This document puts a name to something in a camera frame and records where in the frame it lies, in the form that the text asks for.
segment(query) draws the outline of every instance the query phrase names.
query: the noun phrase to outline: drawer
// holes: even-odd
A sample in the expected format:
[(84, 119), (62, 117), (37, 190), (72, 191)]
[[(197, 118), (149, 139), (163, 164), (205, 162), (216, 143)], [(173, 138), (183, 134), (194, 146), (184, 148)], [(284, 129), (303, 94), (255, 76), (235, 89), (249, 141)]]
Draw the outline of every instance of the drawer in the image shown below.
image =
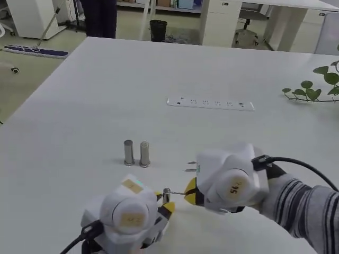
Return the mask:
[(291, 52), (314, 53), (322, 25), (303, 22), (294, 40)]
[(209, 13), (206, 20), (206, 28), (204, 31), (204, 46), (215, 46), (215, 47), (232, 47), (234, 33), (237, 25), (234, 21), (234, 17), (227, 14), (221, 13)]
[(208, 12), (231, 14), (236, 11), (240, 11), (242, 6), (241, 2), (225, 1), (225, 0), (211, 0), (208, 8)]
[(333, 13), (333, 12), (320, 11), (320, 10), (308, 10), (304, 18), (304, 22), (322, 25), (324, 22), (325, 15), (327, 13)]

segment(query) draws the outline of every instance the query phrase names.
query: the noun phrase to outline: plant leaf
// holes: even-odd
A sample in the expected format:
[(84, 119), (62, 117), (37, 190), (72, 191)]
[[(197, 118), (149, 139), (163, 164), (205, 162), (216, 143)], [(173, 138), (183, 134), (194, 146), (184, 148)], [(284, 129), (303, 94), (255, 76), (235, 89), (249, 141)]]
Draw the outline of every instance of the plant leaf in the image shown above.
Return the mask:
[(321, 89), (318, 89), (316, 91), (314, 91), (313, 89), (306, 89), (306, 94), (312, 101), (315, 101), (320, 96), (321, 93), (322, 93)]
[(295, 95), (306, 96), (306, 93), (305, 93), (303, 90), (301, 90), (301, 89), (296, 89), (296, 90), (293, 92), (293, 94), (295, 94)]
[(288, 93), (288, 92), (290, 92), (291, 91), (291, 89), (290, 88), (284, 88), (283, 90), (282, 90), (282, 92), (285, 94), (285, 93)]
[(330, 85), (335, 85), (339, 82), (339, 75), (333, 72), (326, 73), (324, 75), (324, 80)]
[(328, 92), (328, 95), (338, 95), (339, 94), (339, 87), (334, 87), (331, 91)]
[(331, 66), (337, 66), (338, 63), (339, 63), (339, 61), (333, 62), (333, 63), (331, 63)]
[(319, 68), (316, 68), (313, 70), (314, 73), (317, 73), (317, 74), (326, 74), (328, 72), (328, 66), (322, 66), (322, 67), (319, 67)]
[(313, 83), (311, 81), (306, 80), (306, 81), (301, 82), (301, 86), (304, 89), (309, 89), (309, 88), (312, 87), (312, 85), (313, 85)]

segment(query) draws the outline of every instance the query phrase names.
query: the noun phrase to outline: plant stem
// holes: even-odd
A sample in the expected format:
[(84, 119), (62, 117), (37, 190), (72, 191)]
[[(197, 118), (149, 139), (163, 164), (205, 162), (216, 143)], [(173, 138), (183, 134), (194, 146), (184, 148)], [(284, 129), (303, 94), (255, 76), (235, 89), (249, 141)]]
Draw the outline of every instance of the plant stem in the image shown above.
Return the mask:
[[(286, 97), (291, 100), (291, 101), (304, 101), (304, 102), (309, 102), (310, 100), (306, 100), (306, 99), (299, 99), (299, 98), (290, 98), (286, 95)], [(316, 100), (316, 101), (313, 101), (313, 102), (339, 102), (339, 99), (332, 99), (330, 101), (320, 101), (320, 100)]]

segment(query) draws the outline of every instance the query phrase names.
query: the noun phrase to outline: mop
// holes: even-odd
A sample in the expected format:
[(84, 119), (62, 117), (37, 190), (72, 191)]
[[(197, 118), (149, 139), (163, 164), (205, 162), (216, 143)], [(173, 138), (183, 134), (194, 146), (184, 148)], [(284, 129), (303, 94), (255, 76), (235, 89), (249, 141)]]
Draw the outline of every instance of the mop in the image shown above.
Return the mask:
[(59, 7), (57, 7), (56, 11), (54, 12), (53, 18), (49, 22), (48, 26), (46, 27), (45, 31), (43, 32), (43, 35), (41, 36), (36, 46), (27, 47), (27, 46), (18, 46), (18, 45), (6, 45), (3, 51), (17, 53), (17, 54), (37, 56), (37, 57), (65, 59), (68, 56), (67, 51), (40, 48), (40, 45), (43, 39), (45, 38), (48, 30), (52, 26), (54, 19), (57, 17), (58, 13), (60, 12), (60, 8), (63, 6), (65, 2), (66, 0), (61, 0)]

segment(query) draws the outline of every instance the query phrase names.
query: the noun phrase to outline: small metal cylinder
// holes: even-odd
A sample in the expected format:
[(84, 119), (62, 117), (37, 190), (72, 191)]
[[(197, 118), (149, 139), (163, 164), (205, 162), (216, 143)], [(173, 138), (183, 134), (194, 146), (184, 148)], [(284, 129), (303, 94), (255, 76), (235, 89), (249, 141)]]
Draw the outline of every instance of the small metal cylinder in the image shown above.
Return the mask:
[(124, 143), (124, 149), (125, 149), (125, 165), (126, 166), (132, 166), (134, 165), (134, 157), (133, 157), (133, 141), (132, 140), (126, 140)]
[(149, 143), (144, 141), (140, 144), (140, 166), (147, 168), (149, 165)]
[(163, 205), (171, 201), (171, 189), (165, 188), (163, 192)]

